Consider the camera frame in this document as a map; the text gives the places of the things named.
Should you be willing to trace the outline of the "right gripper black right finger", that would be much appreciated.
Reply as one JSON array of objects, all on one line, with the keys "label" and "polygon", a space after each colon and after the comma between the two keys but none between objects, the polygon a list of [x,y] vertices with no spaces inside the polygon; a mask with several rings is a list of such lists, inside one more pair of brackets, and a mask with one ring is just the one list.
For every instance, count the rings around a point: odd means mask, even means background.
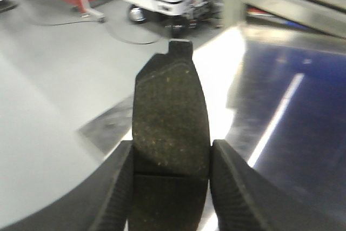
[{"label": "right gripper black right finger", "polygon": [[279,190],[225,140],[211,147],[210,190],[220,230],[345,230]]}]

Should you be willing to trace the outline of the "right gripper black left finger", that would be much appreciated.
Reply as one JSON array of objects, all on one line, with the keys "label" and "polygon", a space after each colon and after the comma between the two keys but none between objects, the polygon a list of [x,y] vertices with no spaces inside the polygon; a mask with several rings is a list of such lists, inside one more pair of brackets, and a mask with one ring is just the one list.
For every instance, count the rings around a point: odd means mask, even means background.
[{"label": "right gripper black left finger", "polygon": [[122,141],[82,183],[4,230],[124,230],[133,178],[133,144]]}]

